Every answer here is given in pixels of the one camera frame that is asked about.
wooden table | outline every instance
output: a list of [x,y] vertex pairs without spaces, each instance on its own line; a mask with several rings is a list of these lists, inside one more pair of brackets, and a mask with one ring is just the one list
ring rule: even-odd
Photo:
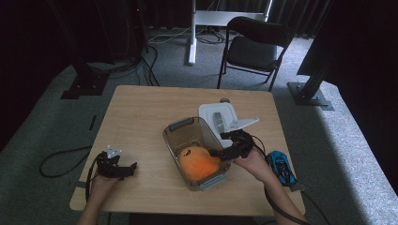
[[[290,159],[273,96],[269,92],[122,85],[115,90],[80,180],[85,181],[96,155],[111,145],[123,150],[119,166],[138,162],[138,167],[133,177],[116,184],[115,191],[103,206],[105,211],[273,215],[262,183],[237,165],[232,164],[225,182],[209,190],[191,191],[173,162],[162,137],[163,130],[177,120],[197,116],[201,104],[218,103],[221,98],[230,99],[238,119],[258,116],[260,121],[244,130],[261,139],[268,153],[277,149]],[[304,213],[299,191],[289,192],[289,196]],[[83,210],[84,206],[84,189],[77,187],[70,207]]]

chair leg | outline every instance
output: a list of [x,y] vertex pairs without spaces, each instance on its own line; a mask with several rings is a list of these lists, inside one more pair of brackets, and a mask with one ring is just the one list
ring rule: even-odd
[[274,71],[275,71],[275,70],[272,70],[272,71],[268,74],[268,76],[267,76],[266,80],[264,81],[264,83],[267,83],[267,82],[268,82],[269,78],[272,76],[272,73],[273,73]]
[[222,84],[222,75],[226,73],[226,51],[222,55],[222,65],[220,66],[219,81],[217,82],[217,89],[220,89]]
[[269,88],[268,88],[268,91],[269,91],[269,92],[271,92],[271,90],[272,90],[272,86],[273,86],[273,84],[275,83],[276,76],[278,75],[278,71],[279,71],[279,67],[276,67],[276,68],[275,68],[275,73],[274,73],[274,75],[273,75],[273,77],[272,77],[272,80],[271,80],[271,84],[269,85]]
[[217,89],[220,89],[220,85],[222,84],[222,69],[223,69],[223,62],[220,68],[219,81],[217,82]]

orange object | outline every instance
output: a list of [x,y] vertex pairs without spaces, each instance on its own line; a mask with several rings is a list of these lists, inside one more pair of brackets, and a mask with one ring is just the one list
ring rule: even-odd
[[220,159],[212,157],[209,152],[198,146],[187,147],[178,156],[179,164],[188,179],[198,182],[220,168]]

black curtain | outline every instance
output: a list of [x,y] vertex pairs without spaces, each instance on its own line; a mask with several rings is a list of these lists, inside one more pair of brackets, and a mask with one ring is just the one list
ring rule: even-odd
[[335,84],[398,190],[398,20],[392,1],[335,0],[298,74]]

transparent storage box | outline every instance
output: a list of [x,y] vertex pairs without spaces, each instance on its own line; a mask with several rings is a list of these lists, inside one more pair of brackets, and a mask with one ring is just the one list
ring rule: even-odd
[[181,152],[187,148],[203,147],[211,151],[222,150],[222,145],[204,119],[201,117],[189,117],[176,121],[163,131],[163,138],[182,178],[190,190],[206,190],[225,180],[225,173],[231,166],[230,162],[220,161],[216,172],[199,181],[193,181],[188,178],[189,176],[184,172],[178,160],[178,157],[181,157]]

